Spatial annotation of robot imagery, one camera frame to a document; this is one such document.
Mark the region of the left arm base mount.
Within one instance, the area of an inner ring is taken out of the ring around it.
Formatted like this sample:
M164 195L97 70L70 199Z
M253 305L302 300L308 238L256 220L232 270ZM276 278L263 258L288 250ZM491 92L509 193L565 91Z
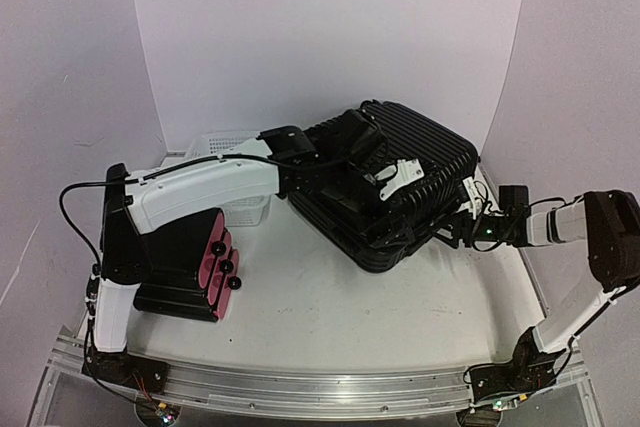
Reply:
M105 353L88 348L82 373L100 382L131 389L144 388L149 394L164 391L169 365L164 361L131 355L127 351Z

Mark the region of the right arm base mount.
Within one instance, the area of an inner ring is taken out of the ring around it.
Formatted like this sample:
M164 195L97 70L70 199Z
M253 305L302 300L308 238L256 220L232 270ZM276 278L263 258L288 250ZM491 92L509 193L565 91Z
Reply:
M529 396L556 384L573 356L577 336L571 335L560 350L546 352L538 347L534 330L529 327L519 337L508 362L477 364L464 372L475 406Z

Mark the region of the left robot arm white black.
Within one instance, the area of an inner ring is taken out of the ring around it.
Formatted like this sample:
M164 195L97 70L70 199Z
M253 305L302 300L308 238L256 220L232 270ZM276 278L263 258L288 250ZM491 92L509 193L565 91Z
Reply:
M381 202L399 167L369 169L367 163L386 143L378 126L356 118L316 138L294 126L263 131L230 149L156 170L110 167L90 329L96 368L114 384L134 375L133 360L123 353L132 309L224 318L241 285L224 205L357 181Z

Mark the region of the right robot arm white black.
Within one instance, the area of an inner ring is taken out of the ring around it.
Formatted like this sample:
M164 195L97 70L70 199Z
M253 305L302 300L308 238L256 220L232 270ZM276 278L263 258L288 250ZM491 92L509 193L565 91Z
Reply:
M639 202L622 190L588 191L570 201L532 202L524 185L502 185L498 210L478 197L434 225L435 237L490 252L581 243L583 273L558 307L532 330L536 349L561 352L603 309L639 286Z

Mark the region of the black pink small suitcase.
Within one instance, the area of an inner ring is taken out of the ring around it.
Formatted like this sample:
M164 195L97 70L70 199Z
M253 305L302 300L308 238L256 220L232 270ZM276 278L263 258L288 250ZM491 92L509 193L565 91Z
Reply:
M141 312L216 323L242 287L240 255L224 212L212 208L144 234L151 275L133 306Z

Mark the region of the black ribbed hard suitcase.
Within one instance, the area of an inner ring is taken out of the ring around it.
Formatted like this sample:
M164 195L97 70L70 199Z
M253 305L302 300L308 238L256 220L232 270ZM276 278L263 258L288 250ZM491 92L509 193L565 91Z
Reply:
M395 102L366 100L357 113L384 137L359 172L335 175L317 192L293 193L292 207L360 268L384 273L428 242L436 223L460 206L464 179L478 153L462 136ZM366 180L400 160L419 162L423 176L382 200Z

